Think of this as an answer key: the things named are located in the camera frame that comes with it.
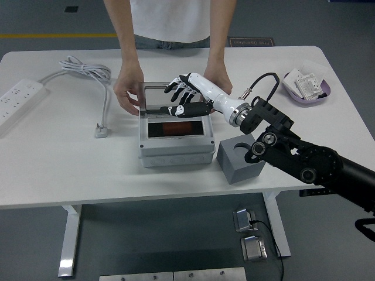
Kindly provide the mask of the person's left hand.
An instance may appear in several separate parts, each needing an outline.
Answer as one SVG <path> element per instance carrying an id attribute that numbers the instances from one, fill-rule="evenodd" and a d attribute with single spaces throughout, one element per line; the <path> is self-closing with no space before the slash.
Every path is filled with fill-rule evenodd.
<path id="1" fill-rule="evenodd" d="M 233 89 L 233 85 L 227 74 L 227 70 L 224 64 L 212 64 L 208 65 L 204 72 L 204 78 L 208 79 L 226 94 L 230 95 Z"/>

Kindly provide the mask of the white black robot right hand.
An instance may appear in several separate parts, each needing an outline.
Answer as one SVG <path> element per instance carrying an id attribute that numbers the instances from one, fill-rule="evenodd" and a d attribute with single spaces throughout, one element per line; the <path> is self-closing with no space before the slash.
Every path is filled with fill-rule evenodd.
<path id="1" fill-rule="evenodd" d="M 166 86 L 165 92 L 176 87 L 171 101 L 175 101 L 180 93 L 182 98 L 177 106 L 160 107 L 160 112 L 178 118 L 192 118 L 209 115 L 211 110 L 224 115 L 226 122 L 238 126 L 240 113 L 248 108 L 242 100 L 230 98 L 217 85 L 198 73 L 182 74 Z"/>

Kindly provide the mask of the person's right hand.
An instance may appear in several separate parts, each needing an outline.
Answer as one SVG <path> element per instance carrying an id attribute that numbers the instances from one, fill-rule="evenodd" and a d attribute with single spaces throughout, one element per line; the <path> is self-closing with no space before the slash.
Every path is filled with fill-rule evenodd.
<path id="1" fill-rule="evenodd" d="M 139 114 L 139 88 L 144 74 L 138 61 L 123 62 L 118 79 L 113 87 L 120 107 L 131 115 Z"/>

